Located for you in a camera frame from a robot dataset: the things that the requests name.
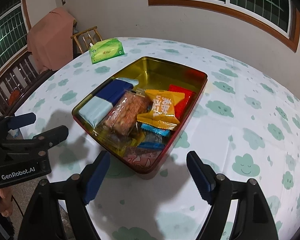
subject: white tablecloth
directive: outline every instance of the white tablecloth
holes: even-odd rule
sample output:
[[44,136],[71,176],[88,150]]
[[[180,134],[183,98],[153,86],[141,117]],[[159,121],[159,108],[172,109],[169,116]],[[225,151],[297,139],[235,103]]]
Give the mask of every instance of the white tablecloth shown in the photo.
[[[300,101],[269,76],[218,52],[174,41],[119,40],[125,55],[92,65],[88,52],[84,53],[39,87],[16,113],[37,115],[35,124],[21,129],[25,138],[62,124],[69,128],[66,142],[49,152],[50,182],[80,173],[101,150],[73,120],[72,109],[142,56],[170,60],[207,73],[204,96],[153,179],[140,179],[112,158],[97,197],[87,206],[101,239],[195,239],[210,206],[187,170],[190,150],[232,180],[255,178],[271,208],[279,239],[290,239],[300,226]],[[224,240],[234,213],[232,205]]]

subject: human hand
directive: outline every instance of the human hand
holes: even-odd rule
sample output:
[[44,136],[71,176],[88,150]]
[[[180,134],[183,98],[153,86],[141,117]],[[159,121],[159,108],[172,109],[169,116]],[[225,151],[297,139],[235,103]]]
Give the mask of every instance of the human hand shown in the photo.
[[9,217],[12,214],[12,188],[0,188],[0,213],[3,217]]

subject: chair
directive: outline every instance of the chair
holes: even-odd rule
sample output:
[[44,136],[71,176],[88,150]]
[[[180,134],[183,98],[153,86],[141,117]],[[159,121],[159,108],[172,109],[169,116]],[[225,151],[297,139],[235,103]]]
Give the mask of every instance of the chair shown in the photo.
[[24,53],[0,76],[0,115],[14,115],[29,96],[56,71],[38,74]]
[[91,42],[92,44],[96,44],[96,42],[94,41],[93,37],[90,35],[89,31],[94,31],[94,32],[96,33],[96,35],[98,36],[98,38],[102,41],[102,38],[101,38],[99,32],[97,31],[97,26],[94,26],[94,27],[89,28],[89,29],[87,29],[87,30],[85,30],[85,31],[82,31],[82,32],[79,32],[79,33],[76,33],[76,34],[72,35],[72,36],[71,36],[71,39],[74,39],[75,43],[76,43],[76,44],[78,45],[78,47],[79,47],[79,50],[80,50],[81,54],[83,54],[85,51],[83,51],[83,49],[82,49],[82,47],[81,47],[81,44],[79,43],[79,40],[78,40],[78,38],[79,38],[80,35],[82,35],[82,39],[83,39],[83,41],[84,41],[84,44],[85,44],[86,47],[87,47],[87,50],[90,49],[90,45],[89,45],[90,42]]

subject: floor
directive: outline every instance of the floor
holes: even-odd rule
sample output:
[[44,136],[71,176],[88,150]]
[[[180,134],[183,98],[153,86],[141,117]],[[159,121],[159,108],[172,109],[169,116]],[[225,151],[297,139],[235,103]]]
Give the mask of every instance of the floor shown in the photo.
[[[30,198],[31,198],[35,188],[37,187],[39,181],[42,178],[33,179],[33,180],[13,186],[12,194],[15,197],[16,201],[18,202],[23,213],[25,213],[26,207],[28,206]],[[68,239],[75,240],[68,214],[61,206],[59,206],[59,207],[60,207],[61,218],[62,218],[66,236]],[[17,239],[20,225],[22,222],[22,216],[21,216],[21,213],[14,201],[13,201],[13,214],[10,216],[10,218],[11,218],[11,221],[15,228],[15,239]]]

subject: blue gripper pad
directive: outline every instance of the blue gripper pad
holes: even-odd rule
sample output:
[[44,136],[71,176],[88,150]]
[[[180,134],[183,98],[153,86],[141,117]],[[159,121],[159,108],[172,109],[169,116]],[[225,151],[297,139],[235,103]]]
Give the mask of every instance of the blue gripper pad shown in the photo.
[[110,153],[106,152],[86,184],[85,196],[83,197],[83,202],[85,205],[89,204],[91,200],[95,199],[109,167]]
[[212,191],[216,187],[213,169],[209,165],[203,164],[195,151],[187,154],[186,163],[202,199],[210,204]]
[[8,129],[15,130],[30,124],[33,124],[36,120],[36,116],[34,113],[22,114],[18,116],[12,117],[7,125]]

